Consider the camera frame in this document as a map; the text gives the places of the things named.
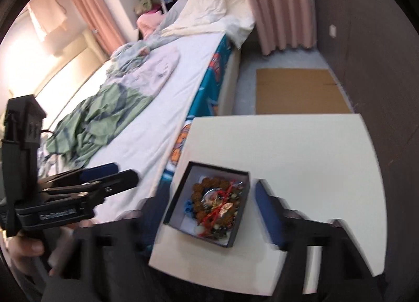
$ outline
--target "black box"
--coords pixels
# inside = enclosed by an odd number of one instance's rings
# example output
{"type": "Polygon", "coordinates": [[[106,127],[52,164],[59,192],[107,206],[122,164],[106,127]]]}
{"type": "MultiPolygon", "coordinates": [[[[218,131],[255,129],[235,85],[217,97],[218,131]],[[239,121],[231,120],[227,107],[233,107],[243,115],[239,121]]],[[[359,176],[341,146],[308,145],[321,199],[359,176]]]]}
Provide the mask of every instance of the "black box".
{"type": "Polygon", "coordinates": [[[233,246],[238,227],[240,225],[241,218],[243,216],[244,208],[246,206],[247,197],[250,190],[250,178],[249,172],[237,171],[235,169],[229,169],[224,167],[218,167],[213,165],[201,164],[198,162],[189,162],[188,167],[182,177],[179,187],[170,202],[166,216],[163,223],[177,229],[185,234],[189,234],[192,237],[202,239],[209,243],[213,243],[224,248],[231,248],[233,246]],[[197,226],[196,220],[185,215],[185,202],[191,198],[193,192],[192,185],[200,183],[203,178],[222,178],[228,181],[237,181],[244,184],[242,190],[240,205],[237,209],[237,216],[234,222],[233,228],[227,237],[219,240],[208,239],[205,237],[199,237],[195,234],[194,228],[197,226]]]}

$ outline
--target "brown wall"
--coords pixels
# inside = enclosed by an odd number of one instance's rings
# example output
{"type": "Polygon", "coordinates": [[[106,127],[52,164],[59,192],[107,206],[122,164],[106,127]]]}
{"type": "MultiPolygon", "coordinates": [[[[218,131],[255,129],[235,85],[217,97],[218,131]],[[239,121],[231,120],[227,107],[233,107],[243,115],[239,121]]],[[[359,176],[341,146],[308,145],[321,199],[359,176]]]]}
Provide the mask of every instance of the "brown wall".
{"type": "Polygon", "coordinates": [[[386,299],[394,301],[419,282],[419,35],[394,0],[316,0],[316,10],[318,49],[362,114],[380,163],[386,299]]]}

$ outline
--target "floor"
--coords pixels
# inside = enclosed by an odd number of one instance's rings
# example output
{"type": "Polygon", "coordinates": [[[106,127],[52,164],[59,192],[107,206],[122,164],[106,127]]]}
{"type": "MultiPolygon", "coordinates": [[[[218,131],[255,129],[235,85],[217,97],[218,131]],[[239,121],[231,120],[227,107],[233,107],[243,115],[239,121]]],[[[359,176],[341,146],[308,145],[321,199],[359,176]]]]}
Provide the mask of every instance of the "floor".
{"type": "Polygon", "coordinates": [[[261,68],[329,69],[329,66],[318,50],[276,50],[269,56],[263,56],[259,48],[244,44],[233,106],[234,115],[255,114],[256,70],[261,68]]]}

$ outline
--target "pink pillow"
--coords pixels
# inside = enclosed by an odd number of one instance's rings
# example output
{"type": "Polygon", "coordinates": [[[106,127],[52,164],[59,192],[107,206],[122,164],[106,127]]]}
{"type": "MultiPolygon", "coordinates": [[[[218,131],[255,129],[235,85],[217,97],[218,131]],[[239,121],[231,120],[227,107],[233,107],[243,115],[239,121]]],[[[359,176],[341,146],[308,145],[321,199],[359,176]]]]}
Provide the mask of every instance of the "pink pillow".
{"type": "Polygon", "coordinates": [[[142,33],[142,37],[146,40],[153,31],[159,26],[161,21],[164,19],[164,14],[160,11],[155,13],[142,14],[137,20],[137,26],[142,33]]]}

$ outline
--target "white table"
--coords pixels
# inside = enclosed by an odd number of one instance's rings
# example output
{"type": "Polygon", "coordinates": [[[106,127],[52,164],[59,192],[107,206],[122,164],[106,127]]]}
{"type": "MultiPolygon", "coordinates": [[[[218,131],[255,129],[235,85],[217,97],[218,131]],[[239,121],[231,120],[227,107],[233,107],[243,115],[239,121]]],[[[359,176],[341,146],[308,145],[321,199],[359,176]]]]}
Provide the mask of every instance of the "white table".
{"type": "MultiPolygon", "coordinates": [[[[368,132],[357,114],[195,118],[173,178],[188,162],[249,171],[266,179],[290,208],[310,219],[345,220],[374,275],[382,273],[387,220],[381,174],[368,132]]],[[[313,263],[319,261],[315,251],[313,263]]],[[[235,243],[225,249],[161,225],[150,259],[158,270],[196,284],[271,295],[285,252],[267,242],[250,191],[235,243]]],[[[312,265],[305,292],[315,292],[312,265]]]]}

